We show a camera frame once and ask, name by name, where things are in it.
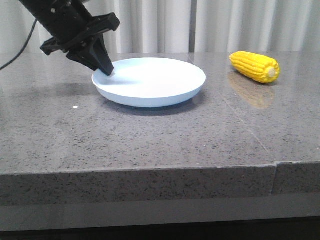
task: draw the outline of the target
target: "white plate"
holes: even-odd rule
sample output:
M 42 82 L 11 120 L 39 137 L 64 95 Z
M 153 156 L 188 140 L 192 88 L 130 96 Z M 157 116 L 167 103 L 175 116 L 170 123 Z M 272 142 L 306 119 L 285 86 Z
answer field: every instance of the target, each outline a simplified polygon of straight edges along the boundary
M 113 66 L 110 76 L 96 70 L 92 81 L 105 98 L 133 107 L 182 103 L 193 98 L 206 81 L 197 66 L 168 58 L 131 58 L 116 61 Z

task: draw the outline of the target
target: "dark floor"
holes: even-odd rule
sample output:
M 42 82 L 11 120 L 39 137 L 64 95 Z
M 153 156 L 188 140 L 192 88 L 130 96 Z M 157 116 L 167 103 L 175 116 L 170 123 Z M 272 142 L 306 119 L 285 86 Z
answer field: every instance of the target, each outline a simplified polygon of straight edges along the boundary
M 0 240 L 320 240 L 320 217 L 0 232 Z

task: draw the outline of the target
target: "yellow corn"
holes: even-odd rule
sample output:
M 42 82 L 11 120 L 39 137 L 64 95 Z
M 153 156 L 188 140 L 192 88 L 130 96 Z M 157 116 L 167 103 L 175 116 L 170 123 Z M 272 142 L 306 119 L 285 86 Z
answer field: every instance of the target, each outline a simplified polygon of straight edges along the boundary
M 271 57 L 247 51 L 237 51 L 231 54 L 229 59 L 235 69 L 259 83 L 272 83 L 279 77 L 279 64 Z

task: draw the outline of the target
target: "table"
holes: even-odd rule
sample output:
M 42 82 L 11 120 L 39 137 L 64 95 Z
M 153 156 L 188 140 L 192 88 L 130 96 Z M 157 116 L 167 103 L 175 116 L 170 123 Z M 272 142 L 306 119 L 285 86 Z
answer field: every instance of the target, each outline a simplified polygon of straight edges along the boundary
M 0 71 L 0 231 L 320 216 L 320 52 L 263 54 L 268 85 L 228 53 L 111 54 L 205 72 L 193 99 L 138 108 L 62 52 L 24 53 Z

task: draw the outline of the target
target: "corn cob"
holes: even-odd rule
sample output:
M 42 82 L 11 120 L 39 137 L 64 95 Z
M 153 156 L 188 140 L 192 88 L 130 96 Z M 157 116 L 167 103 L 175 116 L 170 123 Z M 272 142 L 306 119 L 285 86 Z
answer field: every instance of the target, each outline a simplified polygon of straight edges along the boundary
M 259 83 L 272 83 L 280 73 L 278 62 L 257 53 L 237 51 L 229 56 L 231 64 L 240 73 Z

